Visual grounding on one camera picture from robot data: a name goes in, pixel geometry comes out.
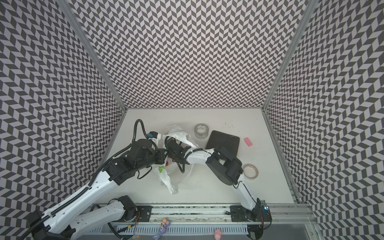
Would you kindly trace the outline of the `white plastic bag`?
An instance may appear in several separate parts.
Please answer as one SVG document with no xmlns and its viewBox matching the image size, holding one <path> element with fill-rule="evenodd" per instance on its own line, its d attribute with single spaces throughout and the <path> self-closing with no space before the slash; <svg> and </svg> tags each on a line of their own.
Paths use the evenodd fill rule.
<svg viewBox="0 0 384 240">
<path fill-rule="evenodd" d="M 199 145 L 193 140 L 192 136 L 185 132 L 179 125 L 167 126 L 167 131 L 162 135 L 160 143 L 165 148 L 164 140 L 166 137 L 174 137 L 178 143 L 183 143 L 182 146 L 190 146 L 192 149 L 197 149 Z M 161 185 L 166 186 L 172 195 L 179 193 L 179 184 L 186 181 L 192 173 L 194 165 L 185 164 L 185 171 L 182 173 L 178 164 L 168 156 L 166 157 L 165 164 L 155 165 L 154 174 L 159 178 Z"/>
</svg>

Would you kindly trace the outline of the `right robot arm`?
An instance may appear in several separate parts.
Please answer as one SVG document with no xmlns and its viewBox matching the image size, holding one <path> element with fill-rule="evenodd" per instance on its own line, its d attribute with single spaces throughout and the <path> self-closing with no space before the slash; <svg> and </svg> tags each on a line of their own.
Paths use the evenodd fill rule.
<svg viewBox="0 0 384 240">
<path fill-rule="evenodd" d="M 228 149 L 221 146 L 214 149 L 192 148 L 174 137 L 165 138 L 167 156 L 177 164 L 180 172 L 186 171 L 187 165 L 204 165 L 225 185 L 234 188 L 247 220 L 272 222 L 268 205 L 253 197 L 245 181 L 242 162 Z"/>
</svg>

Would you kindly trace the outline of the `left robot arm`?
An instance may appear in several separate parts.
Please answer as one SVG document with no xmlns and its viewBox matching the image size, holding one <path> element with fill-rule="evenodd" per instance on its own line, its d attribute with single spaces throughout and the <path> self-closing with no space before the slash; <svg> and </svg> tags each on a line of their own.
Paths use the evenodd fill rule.
<svg viewBox="0 0 384 240">
<path fill-rule="evenodd" d="M 139 212 L 132 199 L 125 195 L 111 204 L 85 213 L 99 197 L 133 178 L 142 169 L 163 164 L 166 151 L 152 139 L 132 142 L 97 170 L 91 181 L 56 206 L 35 211 L 27 216 L 29 228 L 20 237 L 34 240 L 76 240 L 97 227 L 115 221 L 136 221 Z"/>
</svg>

